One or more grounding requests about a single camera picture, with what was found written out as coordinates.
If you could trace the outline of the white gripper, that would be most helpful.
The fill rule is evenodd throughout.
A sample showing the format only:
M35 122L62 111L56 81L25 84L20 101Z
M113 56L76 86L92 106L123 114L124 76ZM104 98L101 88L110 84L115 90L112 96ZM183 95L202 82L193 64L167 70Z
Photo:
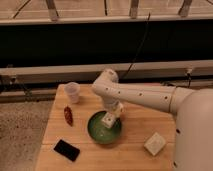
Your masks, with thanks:
M115 110L107 110L106 114L101 119L102 124L106 127L111 129L116 120L120 117L121 113L123 112L123 105L119 104Z

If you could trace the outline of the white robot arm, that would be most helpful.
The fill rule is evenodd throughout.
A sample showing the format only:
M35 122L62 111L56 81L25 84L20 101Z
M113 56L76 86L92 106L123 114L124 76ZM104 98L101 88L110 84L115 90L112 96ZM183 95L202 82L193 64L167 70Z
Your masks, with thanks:
M213 171L213 89L120 84L117 73L105 69L92 90L110 113L122 100L173 115L173 171Z

